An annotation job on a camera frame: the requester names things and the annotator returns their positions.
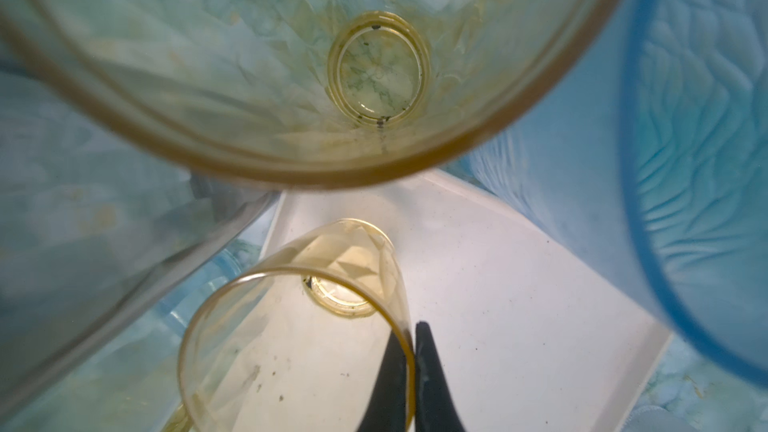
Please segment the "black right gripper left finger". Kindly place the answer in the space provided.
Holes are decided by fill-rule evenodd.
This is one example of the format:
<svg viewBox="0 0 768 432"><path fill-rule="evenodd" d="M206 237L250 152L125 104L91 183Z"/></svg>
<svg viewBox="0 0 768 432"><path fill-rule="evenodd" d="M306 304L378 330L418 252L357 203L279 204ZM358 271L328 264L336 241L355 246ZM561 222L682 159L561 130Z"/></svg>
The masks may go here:
<svg viewBox="0 0 768 432"><path fill-rule="evenodd" d="M394 333L390 334L377 379L358 432L406 430L407 362Z"/></svg>

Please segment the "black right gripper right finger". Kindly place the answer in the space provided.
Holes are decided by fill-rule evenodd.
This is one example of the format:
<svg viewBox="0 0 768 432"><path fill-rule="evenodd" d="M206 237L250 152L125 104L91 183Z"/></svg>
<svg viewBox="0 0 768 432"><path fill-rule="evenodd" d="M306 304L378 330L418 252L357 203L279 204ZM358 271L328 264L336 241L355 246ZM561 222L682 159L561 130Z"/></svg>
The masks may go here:
<svg viewBox="0 0 768 432"><path fill-rule="evenodd" d="M465 432L454 406L431 328L415 326L416 432Z"/></svg>

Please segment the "small amber glass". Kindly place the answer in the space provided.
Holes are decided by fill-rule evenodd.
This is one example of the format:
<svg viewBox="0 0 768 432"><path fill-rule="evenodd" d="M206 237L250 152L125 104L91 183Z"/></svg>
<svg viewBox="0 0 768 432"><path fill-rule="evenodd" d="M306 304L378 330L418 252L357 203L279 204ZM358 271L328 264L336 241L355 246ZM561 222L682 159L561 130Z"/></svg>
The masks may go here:
<svg viewBox="0 0 768 432"><path fill-rule="evenodd" d="M406 430L415 357L394 247L341 219L283 245L209 297L178 359L196 431L357 431L390 334L406 355Z"/></svg>

